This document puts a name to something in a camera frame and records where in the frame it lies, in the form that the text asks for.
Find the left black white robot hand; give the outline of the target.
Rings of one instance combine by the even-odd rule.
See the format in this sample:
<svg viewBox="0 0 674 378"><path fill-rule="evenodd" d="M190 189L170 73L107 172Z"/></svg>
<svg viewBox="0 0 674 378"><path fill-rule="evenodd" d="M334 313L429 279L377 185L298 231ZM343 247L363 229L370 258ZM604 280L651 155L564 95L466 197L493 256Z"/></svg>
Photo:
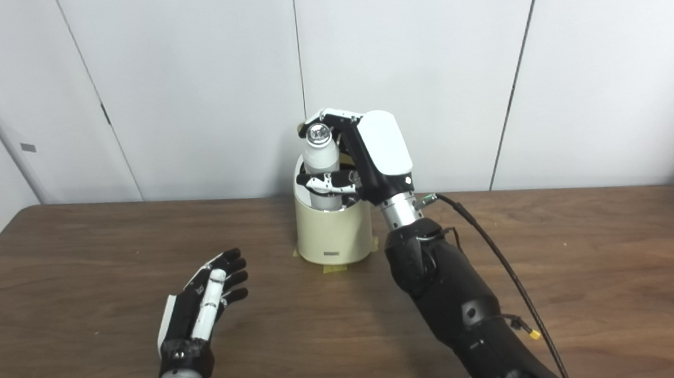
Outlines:
<svg viewBox="0 0 674 378"><path fill-rule="evenodd" d="M215 324L228 306L249 295L240 287L248 278L241 250L230 248L204 263L179 294L168 296L156 344L160 377L175 370L212 376Z"/></svg>

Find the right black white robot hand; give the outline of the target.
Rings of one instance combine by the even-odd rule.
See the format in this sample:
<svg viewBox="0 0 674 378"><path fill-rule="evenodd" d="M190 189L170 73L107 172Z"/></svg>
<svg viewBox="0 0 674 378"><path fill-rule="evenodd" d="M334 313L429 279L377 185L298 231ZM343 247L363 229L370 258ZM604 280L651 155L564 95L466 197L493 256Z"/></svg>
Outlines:
<svg viewBox="0 0 674 378"><path fill-rule="evenodd" d="M298 130L304 137L312 126L322 124L333 131L352 160L351 169L296 176L296 183L311 194L357 195L379 207L396 195L411 193L413 161L394 115L387 111L365 114L326 108L308 118Z"/></svg>

